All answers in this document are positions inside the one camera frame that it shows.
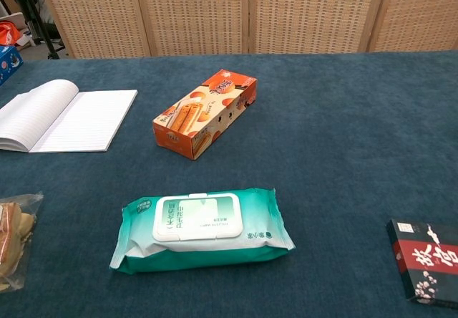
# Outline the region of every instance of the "lined paper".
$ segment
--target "lined paper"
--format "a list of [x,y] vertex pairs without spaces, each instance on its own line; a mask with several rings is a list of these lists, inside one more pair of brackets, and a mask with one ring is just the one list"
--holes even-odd
[[17,95],[0,110],[0,148],[30,150],[77,93],[75,84],[56,79]]
[[80,92],[31,153],[106,151],[137,90]]

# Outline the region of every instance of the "wet wipes package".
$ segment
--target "wet wipes package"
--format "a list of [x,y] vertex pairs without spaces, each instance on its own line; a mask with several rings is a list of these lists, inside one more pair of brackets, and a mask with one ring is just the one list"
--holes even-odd
[[133,274],[268,261],[294,248],[274,190],[146,197],[122,210],[110,268]]

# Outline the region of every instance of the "white plastic lid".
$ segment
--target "white plastic lid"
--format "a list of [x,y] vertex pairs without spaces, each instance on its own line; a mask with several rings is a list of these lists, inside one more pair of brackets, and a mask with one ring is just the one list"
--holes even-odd
[[240,201],[232,193],[165,196],[156,205],[152,236],[157,241],[221,239],[243,230]]

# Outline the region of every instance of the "black and red box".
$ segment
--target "black and red box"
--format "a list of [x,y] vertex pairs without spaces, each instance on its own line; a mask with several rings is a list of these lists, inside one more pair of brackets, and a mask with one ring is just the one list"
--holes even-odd
[[386,229],[407,299],[458,309],[458,227],[391,220]]

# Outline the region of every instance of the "biscuit box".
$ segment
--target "biscuit box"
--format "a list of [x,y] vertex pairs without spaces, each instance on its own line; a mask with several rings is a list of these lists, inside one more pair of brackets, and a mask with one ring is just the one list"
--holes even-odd
[[391,220],[386,228],[407,299],[458,309],[458,227]]
[[22,65],[22,58],[16,47],[0,46],[0,85]]
[[157,144],[197,159],[255,101],[256,82],[220,70],[152,121]]

